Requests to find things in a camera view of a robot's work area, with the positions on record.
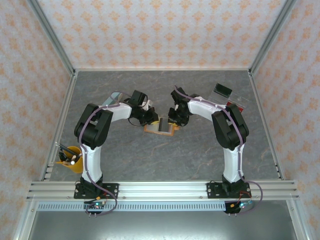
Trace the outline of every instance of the metal strip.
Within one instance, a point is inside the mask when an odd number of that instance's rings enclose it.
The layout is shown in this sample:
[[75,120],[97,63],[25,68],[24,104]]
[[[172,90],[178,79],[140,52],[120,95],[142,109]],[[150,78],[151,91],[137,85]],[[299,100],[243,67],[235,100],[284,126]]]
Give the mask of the metal strip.
[[260,48],[258,54],[256,55],[253,64],[250,68],[250,73],[254,75],[262,60],[266,56],[270,46],[274,42],[278,32],[280,31],[281,27],[283,26],[284,22],[286,21],[287,17],[291,13],[291,9],[295,5],[297,0],[286,0],[286,2],[283,5],[283,8],[281,9],[279,15],[277,16],[273,26],[271,27],[266,39],[264,40],[262,47]]
[[[114,202],[107,202],[103,209],[91,209],[90,211],[107,211],[112,209]],[[77,201],[40,201],[40,212],[83,212],[86,205]],[[194,211],[225,211],[224,201],[215,202],[170,202],[170,201],[127,201],[119,202],[116,212],[194,212]]]
[[253,90],[253,93],[254,93],[254,96],[255,96],[255,99],[256,99],[256,103],[258,105],[258,109],[259,109],[259,112],[260,112],[260,116],[261,116],[261,119],[262,119],[264,130],[265,130],[265,133],[266,133],[266,137],[268,139],[268,143],[269,143],[269,146],[270,146],[271,154],[272,154],[274,162],[276,163],[276,167],[278,168],[278,173],[280,174],[280,177],[283,180],[285,178],[284,177],[285,176],[284,175],[284,169],[282,167],[282,163],[281,163],[280,158],[278,156],[278,152],[275,149],[274,139],[273,139],[273,137],[272,137],[272,135],[270,134],[270,131],[269,131],[269,127],[268,127],[267,120],[266,120],[266,117],[265,117],[265,114],[264,114],[264,109],[263,109],[262,104],[260,102],[260,97],[259,97],[259,93],[257,91],[255,80],[254,80],[254,77],[250,73],[248,73],[248,74],[249,74],[252,90]]
[[126,67],[126,68],[77,68],[75,70],[76,73],[79,72],[109,72],[109,71],[247,71],[247,67],[231,67],[231,68],[223,68],[223,67],[215,67],[215,68],[135,68],[135,67]]
[[51,178],[51,173],[46,173],[44,175],[44,179],[50,179]]
[[[209,181],[120,181],[118,192],[119,202],[214,202],[238,200],[235,198],[208,199],[206,183]],[[263,190],[264,200],[291,200],[299,199],[296,185],[290,180],[256,181]],[[251,185],[253,200],[260,199],[257,186]],[[39,181],[30,186],[27,199],[29,201],[73,201],[81,202],[83,199],[74,199],[74,182]]]
[[32,225],[34,223],[36,212],[38,208],[38,202],[26,202],[26,206],[22,216],[20,217],[20,221],[18,223],[18,227],[15,231],[14,240],[26,240],[29,239]]
[[288,211],[292,220],[294,231],[298,240],[313,240],[317,239],[312,235],[307,222],[303,204],[301,201],[287,200]]
[[59,55],[60,59],[63,62],[63,65],[68,70],[70,74],[74,73],[74,67],[72,66],[71,61],[69,60],[63,46],[61,45],[57,35],[55,34],[54,29],[52,28],[51,24],[49,23],[44,11],[42,10],[38,0],[27,0],[30,7],[34,11],[34,14],[38,18],[39,22],[41,23],[44,32],[50,39],[52,45],[54,46],[57,54]]
[[41,175],[40,175],[40,179],[39,179],[40,181],[44,180],[48,165],[52,165],[55,161],[57,151],[58,151],[58,147],[56,145],[56,142],[60,141],[60,138],[62,135],[62,131],[63,131],[64,125],[65,125],[65,121],[66,121],[66,117],[67,117],[67,113],[68,113],[68,108],[69,108],[71,97],[72,97],[72,93],[74,91],[74,87],[76,84],[76,79],[77,79],[77,76],[72,75],[69,80],[69,86],[67,88],[66,94],[63,99],[62,108],[60,110],[59,120],[56,124],[56,128],[54,131],[55,133],[54,133],[54,136],[51,141],[51,147],[50,147],[50,150],[48,151],[48,154],[46,156],[46,163],[42,167],[42,171],[41,171]]

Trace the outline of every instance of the aluminum rail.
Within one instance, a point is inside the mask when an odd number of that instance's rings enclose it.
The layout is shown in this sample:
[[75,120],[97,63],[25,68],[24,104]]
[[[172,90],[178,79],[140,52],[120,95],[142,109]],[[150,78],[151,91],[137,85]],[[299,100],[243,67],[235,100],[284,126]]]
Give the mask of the aluminum rail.
[[[237,198],[207,197],[208,181],[113,181],[118,183],[118,201],[230,201]],[[298,200],[299,195],[292,180],[256,180],[263,190],[263,200]],[[250,185],[252,199],[260,199],[260,191]],[[27,194],[27,201],[79,201],[74,199],[73,181],[35,181]]]

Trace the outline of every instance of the wall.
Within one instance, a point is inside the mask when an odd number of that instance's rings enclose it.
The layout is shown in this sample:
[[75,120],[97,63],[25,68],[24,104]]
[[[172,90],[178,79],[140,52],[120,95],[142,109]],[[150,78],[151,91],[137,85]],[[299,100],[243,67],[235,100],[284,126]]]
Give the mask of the wall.
[[285,0],[39,0],[75,68],[248,68]]
[[298,0],[255,76],[288,179],[320,236],[320,5]]
[[69,74],[26,0],[0,1],[0,239],[12,239],[55,132]]

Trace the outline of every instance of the floor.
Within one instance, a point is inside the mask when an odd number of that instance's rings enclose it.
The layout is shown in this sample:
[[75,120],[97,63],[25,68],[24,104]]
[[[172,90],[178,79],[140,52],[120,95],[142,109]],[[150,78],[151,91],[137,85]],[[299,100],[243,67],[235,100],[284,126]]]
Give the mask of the floor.
[[[243,151],[247,179],[277,179],[271,150],[246,71],[81,71],[78,73],[61,143],[78,146],[74,128],[88,103],[101,105],[113,91],[139,90],[166,117],[174,85],[212,100],[216,83],[248,100],[242,115],[249,128]],[[221,180],[224,154],[212,122],[193,115],[174,136],[144,132],[127,120],[113,122],[101,150],[104,181]],[[78,181],[80,174],[55,164],[51,181]]]
[[255,211],[37,212],[31,240],[296,240],[286,201],[263,201]]

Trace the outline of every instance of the purple cable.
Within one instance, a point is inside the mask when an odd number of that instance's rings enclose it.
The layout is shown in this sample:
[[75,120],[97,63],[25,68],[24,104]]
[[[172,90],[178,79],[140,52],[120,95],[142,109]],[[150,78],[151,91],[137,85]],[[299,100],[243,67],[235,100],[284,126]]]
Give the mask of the purple cable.
[[[121,94],[125,94],[125,95],[131,97],[129,94],[127,94],[127,93],[125,93],[125,92],[122,92],[122,91],[114,91],[113,93],[121,93]],[[118,107],[118,106],[119,106],[119,103],[118,103],[118,104],[114,104],[114,105],[110,105],[110,106],[108,106],[108,105],[107,105],[107,106],[101,106],[101,107],[97,108],[97,109],[96,109],[95,111],[93,111],[93,113],[88,117],[88,119],[87,119],[86,122],[84,123],[83,128],[82,128],[82,130],[81,130],[81,132],[80,132],[80,135],[79,135],[79,144],[80,144],[80,146],[84,149],[83,159],[84,159],[84,170],[85,170],[85,172],[86,172],[86,175],[88,176],[89,180],[91,181],[91,183],[92,183],[96,188],[98,188],[98,189],[104,191],[105,193],[109,194],[109,195],[114,199],[114,201],[115,201],[115,205],[114,205],[114,207],[113,207],[112,209],[110,209],[110,210],[108,210],[108,211],[103,211],[103,212],[101,212],[100,214],[94,214],[95,216],[102,216],[102,215],[106,215],[106,214],[111,213],[113,210],[116,209],[116,207],[117,207],[117,205],[118,205],[118,200],[117,200],[116,196],[115,196],[112,192],[110,192],[110,191],[108,191],[107,189],[99,186],[99,185],[96,184],[96,183],[93,181],[93,179],[91,178],[91,176],[90,176],[90,174],[89,174],[89,171],[88,171],[88,166],[87,166],[87,148],[82,144],[82,137],[83,137],[83,135],[84,135],[84,132],[85,132],[85,130],[86,130],[86,128],[87,128],[90,120],[94,117],[94,115],[96,115],[97,112],[99,112],[100,110],[103,110],[103,109],[110,109],[110,108],[115,108],[115,107]],[[85,209],[86,214],[88,214],[89,216],[91,215],[91,213],[88,212],[88,208],[91,207],[91,206],[93,206],[93,205],[94,205],[94,203],[91,203],[91,204],[88,205],[88,206],[86,207],[86,209]]]
[[216,108],[218,108],[218,109],[221,109],[221,110],[226,114],[226,116],[228,117],[228,119],[231,121],[231,123],[232,123],[232,125],[233,125],[233,127],[234,127],[234,130],[236,131],[236,134],[238,135],[238,137],[239,137],[239,139],[240,139],[240,145],[238,146],[238,174],[239,174],[239,177],[240,177],[240,179],[241,179],[242,181],[244,181],[245,183],[249,183],[249,184],[251,183],[251,184],[257,185],[257,187],[260,189],[260,192],[261,192],[261,197],[260,197],[260,200],[259,200],[259,202],[257,203],[257,205],[256,205],[255,207],[251,208],[251,209],[248,210],[248,211],[238,213],[238,215],[246,214],[246,213],[249,213],[249,212],[251,212],[252,210],[256,209],[257,206],[261,203],[261,201],[262,201],[262,199],[263,199],[263,197],[264,197],[264,193],[263,193],[263,191],[262,191],[261,186],[260,186],[257,182],[255,182],[255,181],[250,181],[250,180],[245,180],[245,179],[242,177],[242,175],[241,175],[241,170],[240,170],[240,168],[241,168],[241,147],[242,147],[242,145],[244,144],[244,141],[243,141],[243,139],[242,139],[242,137],[241,137],[241,134],[240,134],[240,132],[239,132],[239,129],[238,129],[235,121],[234,121],[234,120],[232,119],[232,117],[230,116],[230,113],[227,112],[227,110],[225,110],[223,107],[219,106],[218,104],[213,104],[212,102],[207,101],[207,100],[205,100],[205,99],[198,99],[198,98],[194,98],[194,97],[190,97],[190,96],[184,95],[183,93],[181,93],[181,92],[178,91],[178,87],[177,87],[176,85],[174,85],[174,87],[175,87],[174,90],[175,90],[179,95],[181,95],[181,96],[183,96],[183,97],[185,97],[185,98],[187,98],[187,99],[194,100],[194,101],[196,101],[196,102],[204,102],[204,103],[209,104],[209,105],[211,105],[211,106],[214,106],[214,107],[216,107]]

